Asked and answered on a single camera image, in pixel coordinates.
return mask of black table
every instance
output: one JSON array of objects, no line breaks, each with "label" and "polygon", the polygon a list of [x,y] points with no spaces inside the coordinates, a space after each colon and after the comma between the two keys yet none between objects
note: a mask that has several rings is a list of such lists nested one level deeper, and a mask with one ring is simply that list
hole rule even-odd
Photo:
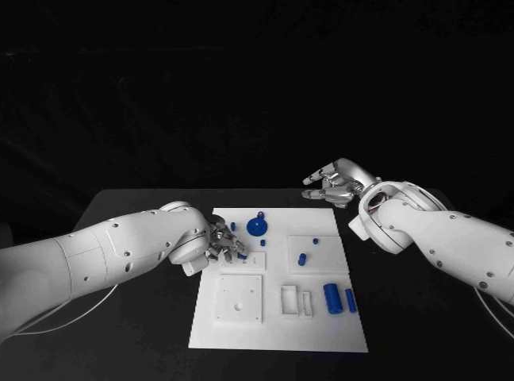
[{"label": "black table", "polygon": [[[89,225],[183,200],[213,207],[330,208],[284,190],[105,190],[76,225]],[[398,256],[360,241],[334,208],[369,354],[189,349],[200,275],[166,261],[123,283],[69,327],[13,337],[0,348],[0,379],[229,380],[514,376],[514,343],[494,324],[473,288],[438,271],[415,245]],[[39,324],[52,328],[84,313],[108,291],[76,299]]]}]

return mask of blue object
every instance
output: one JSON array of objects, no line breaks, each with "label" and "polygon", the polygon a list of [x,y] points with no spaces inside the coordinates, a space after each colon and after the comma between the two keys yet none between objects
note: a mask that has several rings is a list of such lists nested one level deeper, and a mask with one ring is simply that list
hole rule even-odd
[{"label": "blue object", "polygon": [[252,236],[259,237],[267,233],[267,230],[268,230],[268,225],[265,221],[265,213],[259,212],[257,214],[257,217],[251,219],[248,222],[248,233]]},{"label": "blue object", "polygon": [[340,314],[343,312],[343,305],[340,304],[340,290],[334,283],[324,285],[326,302],[329,303],[329,312]]},{"label": "blue object", "polygon": [[303,254],[300,255],[300,262],[298,262],[300,266],[304,266],[304,265],[306,265],[306,262],[307,262],[307,254],[303,253]]},{"label": "blue object", "polygon": [[356,313],[357,304],[355,303],[355,294],[352,293],[352,289],[346,289],[346,301],[349,302],[349,311]]}]

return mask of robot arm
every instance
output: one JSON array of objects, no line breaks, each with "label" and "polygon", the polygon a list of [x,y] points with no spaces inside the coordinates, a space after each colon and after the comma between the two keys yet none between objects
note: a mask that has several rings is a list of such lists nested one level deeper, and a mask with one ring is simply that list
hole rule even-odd
[{"label": "robot arm", "polygon": [[323,179],[323,190],[306,190],[339,207],[357,195],[352,230],[398,254],[417,243],[431,264],[471,286],[514,305],[514,232],[476,217],[448,211],[425,189],[383,182],[347,159],[326,166],[304,183]]},{"label": "robot arm", "polygon": [[147,273],[169,257],[195,275],[245,251],[223,218],[186,202],[111,218],[65,236],[0,249],[0,344],[74,298]]}]

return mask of black curtain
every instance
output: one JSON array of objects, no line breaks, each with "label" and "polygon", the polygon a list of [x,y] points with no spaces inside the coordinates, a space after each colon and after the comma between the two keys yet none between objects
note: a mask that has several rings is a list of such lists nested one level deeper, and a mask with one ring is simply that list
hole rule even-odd
[{"label": "black curtain", "polygon": [[102,189],[301,187],[340,157],[483,218],[513,206],[514,1],[0,2],[19,242]]}]

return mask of table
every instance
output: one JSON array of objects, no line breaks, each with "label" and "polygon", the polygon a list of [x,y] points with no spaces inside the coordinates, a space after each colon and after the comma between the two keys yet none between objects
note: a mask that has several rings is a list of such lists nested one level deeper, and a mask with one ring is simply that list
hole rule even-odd
[{"label": "table", "polygon": [[[281,190],[105,190],[75,229],[183,200],[213,207],[330,207]],[[189,349],[200,275],[166,261],[123,283],[105,303],[69,327],[10,338],[0,348],[0,379],[254,380],[421,379],[497,371],[514,376],[514,343],[486,313],[473,288],[438,271],[415,245],[398,256],[360,241],[347,224],[357,204],[334,208],[369,354]],[[108,291],[76,299],[39,325],[82,314]]]}]

